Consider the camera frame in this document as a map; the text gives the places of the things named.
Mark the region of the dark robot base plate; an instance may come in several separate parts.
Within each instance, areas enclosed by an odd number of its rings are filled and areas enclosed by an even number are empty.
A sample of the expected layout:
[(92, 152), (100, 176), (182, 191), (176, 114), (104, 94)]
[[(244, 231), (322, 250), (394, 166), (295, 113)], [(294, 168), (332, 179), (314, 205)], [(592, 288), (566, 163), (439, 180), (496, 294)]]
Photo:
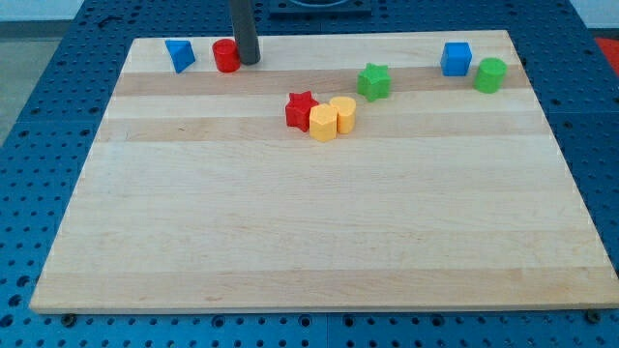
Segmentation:
[(372, 0), (266, 0), (270, 17), (292, 15), (370, 15)]

